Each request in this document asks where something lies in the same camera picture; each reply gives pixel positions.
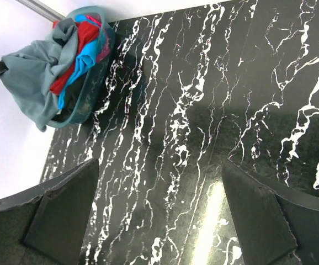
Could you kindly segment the aluminium frame post left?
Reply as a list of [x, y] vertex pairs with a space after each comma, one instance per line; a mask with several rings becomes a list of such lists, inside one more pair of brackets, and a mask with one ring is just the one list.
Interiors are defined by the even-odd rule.
[[41, 1], [38, 1], [38, 0], [16, 0], [16, 1], [51, 22], [55, 20], [65, 19], [63, 15], [53, 10], [52, 8], [48, 7]]

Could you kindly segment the pink garment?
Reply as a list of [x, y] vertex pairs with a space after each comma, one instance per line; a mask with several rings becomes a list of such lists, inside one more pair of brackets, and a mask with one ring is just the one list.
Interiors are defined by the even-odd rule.
[[[101, 29], [102, 21], [100, 19], [96, 19], [91, 15], [86, 15], [86, 18]], [[110, 37], [106, 30], [99, 31], [96, 45], [96, 62], [101, 62], [101, 60], [105, 59], [110, 53]]]

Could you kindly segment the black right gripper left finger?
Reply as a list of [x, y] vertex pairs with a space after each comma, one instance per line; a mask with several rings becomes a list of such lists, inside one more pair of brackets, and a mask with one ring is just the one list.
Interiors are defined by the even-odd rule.
[[0, 264], [77, 264], [98, 177], [91, 159], [0, 199]]

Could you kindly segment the teal plastic laundry basket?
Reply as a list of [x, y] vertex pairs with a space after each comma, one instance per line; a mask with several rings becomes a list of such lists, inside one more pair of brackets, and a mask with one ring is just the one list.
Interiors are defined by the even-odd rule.
[[76, 9], [68, 17], [75, 20], [76, 15], [80, 14], [91, 15], [102, 21], [100, 30], [106, 30], [109, 34], [110, 53], [101, 62], [96, 62], [92, 68], [67, 87], [64, 107], [61, 109], [60, 114], [56, 115], [47, 124], [56, 129], [63, 128], [69, 124], [81, 124], [89, 118], [107, 75], [111, 53], [115, 45], [115, 32], [109, 26], [100, 6], [87, 6]]

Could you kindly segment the bright blue t shirt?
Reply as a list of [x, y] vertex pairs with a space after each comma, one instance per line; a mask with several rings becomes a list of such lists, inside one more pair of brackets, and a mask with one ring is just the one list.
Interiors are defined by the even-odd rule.
[[76, 15], [78, 47], [74, 63], [58, 79], [61, 81], [62, 89], [58, 98], [58, 108], [61, 110], [65, 105], [65, 95], [67, 87], [70, 86], [78, 77], [85, 74], [96, 63], [98, 54], [98, 39], [101, 22], [96, 22], [89, 15]]

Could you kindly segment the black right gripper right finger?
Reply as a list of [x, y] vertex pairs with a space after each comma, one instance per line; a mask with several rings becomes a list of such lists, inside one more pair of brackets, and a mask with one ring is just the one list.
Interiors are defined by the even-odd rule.
[[230, 160], [222, 181], [245, 264], [319, 264], [319, 198]]

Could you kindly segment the grey-blue t shirt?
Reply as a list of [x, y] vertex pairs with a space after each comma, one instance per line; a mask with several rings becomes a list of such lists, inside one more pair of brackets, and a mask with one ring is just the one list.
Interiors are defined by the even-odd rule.
[[50, 87], [76, 57], [77, 26], [67, 18], [57, 23], [45, 40], [35, 40], [21, 50], [4, 55], [7, 71], [1, 81], [19, 109], [44, 132], [57, 114], [57, 96]]

